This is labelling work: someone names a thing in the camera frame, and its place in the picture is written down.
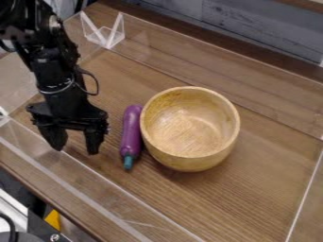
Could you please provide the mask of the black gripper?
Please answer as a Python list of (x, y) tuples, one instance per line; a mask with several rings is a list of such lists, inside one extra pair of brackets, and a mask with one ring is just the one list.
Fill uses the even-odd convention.
[(107, 112), (89, 100), (89, 92), (78, 84), (38, 87), (45, 100), (27, 106), (33, 122), (53, 149), (62, 151), (67, 130), (83, 131), (90, 155), (97, 155), (107, 132)]

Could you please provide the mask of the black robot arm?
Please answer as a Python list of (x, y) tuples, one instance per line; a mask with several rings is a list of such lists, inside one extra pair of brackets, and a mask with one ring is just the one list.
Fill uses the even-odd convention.
[(18, 54), (35, 74), (45, 100), (27, 106), (34, 125), (55, 150), (63, 150), (69, 130), (85, 135), (87, 152), (99, 153), (109, 134), (109, 113), (94, 106), (79, 66), (81, 52), (63, 21), (45, 0), (0, 0), (0, 47)]

